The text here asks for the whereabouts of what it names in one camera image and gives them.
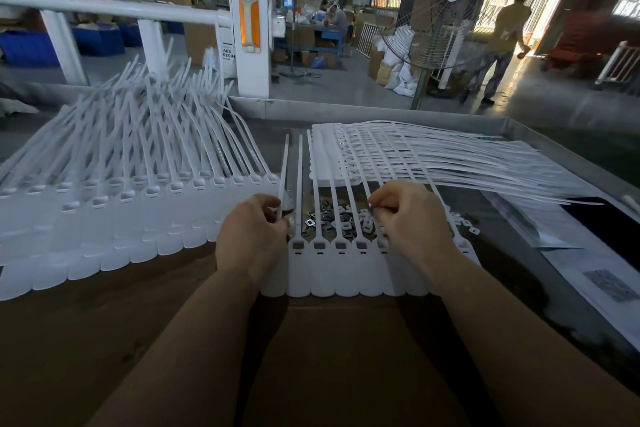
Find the qr code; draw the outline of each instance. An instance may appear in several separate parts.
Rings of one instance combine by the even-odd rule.
[[[592,270],[584,276],[617,303],[640,299],[640,295],[608,270]]]

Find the hand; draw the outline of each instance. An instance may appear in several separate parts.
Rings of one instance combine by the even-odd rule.
[[[415,267],[457,252],[440,200],[422,184],[389,181],[369,203],[391,245]]]
[[[254,194],[228,214],[216,243],[218,270],[244,270],[259,289],[287,249],[289,220],[276,221],[276,213],[269,209],[279,205],[275,196]]]

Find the left hand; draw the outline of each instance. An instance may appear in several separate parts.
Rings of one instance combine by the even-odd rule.
[[[216,243],[218,270],[246,271],[257,288],[287,249],[289,220],[276,221],[280,200],[254,194],[238,204],[223,221]]]

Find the blue table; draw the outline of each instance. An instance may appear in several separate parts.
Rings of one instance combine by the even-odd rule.
[[[337,54],[337,62],[340,63],[340,55],[342,54],[342,33],[335,26],[325,27],[322,24],[311,25],[315,29],[316,32],[321,33],[322,39],[329,39],[331,41],[338,41],[338,46],[336,48],[324,48],[320,46],[300,46],[296,45],[294,48],[287,42],[286,37],[278,37],[274,41],[274,47],[276,48],[284,48],[294,51],[315,51],[322,53],[336,53]],[[287,27],[293,27],[293,24],[287,22]]]

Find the forearm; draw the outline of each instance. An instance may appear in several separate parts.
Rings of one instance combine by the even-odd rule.
[[[632,425],[640,401],[459,252],[423,266],[507,425]]]
[[[243,271],[214,273],[88,425],[232,425],[256,295]]]

